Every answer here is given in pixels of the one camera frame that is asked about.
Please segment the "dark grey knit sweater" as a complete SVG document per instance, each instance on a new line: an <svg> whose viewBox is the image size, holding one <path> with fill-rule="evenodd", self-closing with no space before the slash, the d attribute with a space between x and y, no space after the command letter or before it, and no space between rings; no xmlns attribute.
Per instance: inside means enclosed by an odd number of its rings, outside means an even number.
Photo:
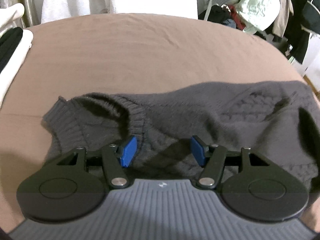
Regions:
<svg viewBox="0 0 320 240"><path fill-rule="evenodd" d="M319 194L319 106L299 81L208 82L162 94L89 93L59 98L43 122L52 133L47 160L137 138L133 178L196 179L193 135L231 151L251 147Z"/></svg>

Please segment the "brown bed sheet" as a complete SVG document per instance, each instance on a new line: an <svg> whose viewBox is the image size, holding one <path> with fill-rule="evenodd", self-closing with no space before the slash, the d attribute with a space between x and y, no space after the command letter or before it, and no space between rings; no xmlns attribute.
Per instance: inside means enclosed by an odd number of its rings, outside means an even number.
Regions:
<svg viewBox="0 0 320 240"><path fill-rule="evenodd" d="M101 14L31 31L32 46L1 107L1 228L6 232L24 220L16 198L20 183L64 155L46 159L52 133L43 118L59 98L162 94L208 82L306 84L266 41L201 20Z"/></svg>

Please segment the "black folded garment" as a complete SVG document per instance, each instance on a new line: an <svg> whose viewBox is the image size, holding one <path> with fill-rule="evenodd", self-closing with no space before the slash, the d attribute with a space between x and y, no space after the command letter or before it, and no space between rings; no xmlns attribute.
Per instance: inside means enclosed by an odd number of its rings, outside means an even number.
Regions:
<svg viewBox="0 0 320 240"><path fill-rule="evenodd" d="M0 73L8 64L17 46L23 37L23 29L20 27L11 28L6 31L0 40Z"/></svg>

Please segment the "pale green hanging garment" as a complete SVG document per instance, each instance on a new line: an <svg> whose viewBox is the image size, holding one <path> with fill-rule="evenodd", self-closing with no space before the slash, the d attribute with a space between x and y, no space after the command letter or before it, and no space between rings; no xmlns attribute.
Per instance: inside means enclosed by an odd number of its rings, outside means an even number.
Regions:
<svg viewBox="0 0 320 240"><path fill-rule="evenodd" d="M280 12L280 0L239 0L235 9L246 25L243 32L253 35L274 22Z"/></svg>

